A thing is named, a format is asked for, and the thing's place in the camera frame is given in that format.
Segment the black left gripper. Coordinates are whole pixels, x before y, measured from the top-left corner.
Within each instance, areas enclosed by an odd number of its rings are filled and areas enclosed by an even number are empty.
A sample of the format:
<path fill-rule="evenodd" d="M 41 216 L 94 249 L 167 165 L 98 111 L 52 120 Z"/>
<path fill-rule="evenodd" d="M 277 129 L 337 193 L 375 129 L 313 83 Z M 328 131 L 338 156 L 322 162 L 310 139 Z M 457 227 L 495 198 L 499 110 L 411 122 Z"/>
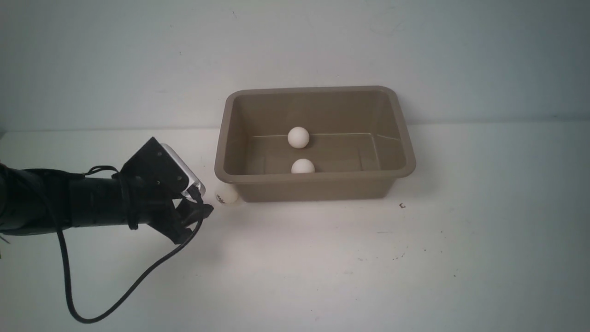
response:
<path fill-rule="evenodd" d="M 119 173 L 126 198 L 130 228 L 147 224 L 174 244 L 198 232 L 214 210 L 210 204 L 185 199 L 177 176 L 181 170 L 152 137 L 124 163 Z"/>

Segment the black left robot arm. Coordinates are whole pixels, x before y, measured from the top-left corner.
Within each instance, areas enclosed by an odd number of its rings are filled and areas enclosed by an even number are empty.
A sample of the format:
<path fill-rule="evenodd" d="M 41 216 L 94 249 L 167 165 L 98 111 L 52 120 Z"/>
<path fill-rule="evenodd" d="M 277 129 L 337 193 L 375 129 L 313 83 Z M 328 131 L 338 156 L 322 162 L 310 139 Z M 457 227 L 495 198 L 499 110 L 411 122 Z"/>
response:
<path fill-rule="evenodd" d="M 190 225 L 213 212 L 194 199 L 203 183 L 166 144 L 150 138 L 117 170 L 95 166 L 85 173 L 1 166 L 1 233 L 30 236 L 70 228 L 146 224 L 181 244 Z"/>

